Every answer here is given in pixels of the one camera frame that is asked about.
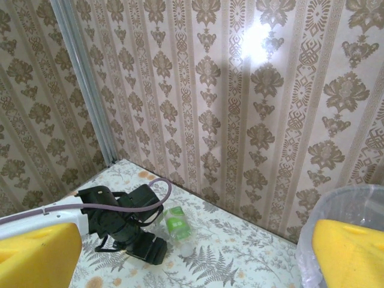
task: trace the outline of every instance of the floral tablecloth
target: floral tablecloth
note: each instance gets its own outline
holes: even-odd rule
[[[104,185],[130,192],[155,177],[122,160],[79,189]],[[152,189],[162,198],[166,184],[155,183]],[[148,229],[168,242],[166,258],[158,266],[124,253],[95,253],[101,240],[90,235],[83,240],[70,287],[300,287],[294,244],[176,186],[166,204],[182,206],[188,217],[194,229],[192,255],[183,257],[179,244],[169,242],[164,222]]]

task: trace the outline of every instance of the yellow sponge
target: yellow sponge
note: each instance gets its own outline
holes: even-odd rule
[[[65,223],[0,241],[0,287],[67,288],[82,249],[77,226]]]
[[[384,287],[384,232],[319,220],[312,246],[328,288]]]

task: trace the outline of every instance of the plastic bag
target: plastic bag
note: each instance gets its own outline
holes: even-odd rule
[[[384,186],[348,186],[328,192],[319,199],[301,229],[296,248],[304,288],[327,287],[312,249],[313,230],[320,219],[384,231]]]

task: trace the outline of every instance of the fern pattern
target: fern pattern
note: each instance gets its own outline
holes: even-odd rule
[[[106,185],[112,191],[132,191],[148,183],[141,168],[120,161],[79,189]],[[153,186],[159,198],[165,185]],[[180,243],[169,236],[160,222],[146,227],[167,241],[162,265],[152,266],[125,253],[95,253],[101,240],[93,234],[83,239],[83,248],[71,288],[261,288],[299,287],[295,246],[271,233],[174,187],[169,205],[181,205],[193,230],[191,254],[182,254]],[[106,247],[112,247],[109,238]]]
[[[216,258],[211,249],[211,246],[208,246],[206,252],[204,248],[201,246],[199,253],[197,253],[197,249],[193,250],[193,254],[188,257],[179,256],[182,258],[186,267],[189,266],[189,271],[192,271],[192,274],[200,273],[200,275],[196,278],[205,279],[204,285],[209,284],[210,282],[219,281],[223,282],[223,287],[230,282],[231,286],[235,283],[235,274],[239,268],[232,270],[233,266],[233,258],[228,265],[225,265],[225,258],[221,251],[218,252],[219,257]]]

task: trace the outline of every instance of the patterned wallpaper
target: patterned wallpaper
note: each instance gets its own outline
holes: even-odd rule
[[[384,1],[72,2],[120,157],[291,241],[384,180]]]
[[[104,159],[48,0],[0,4],[0,217],[58,200]]]

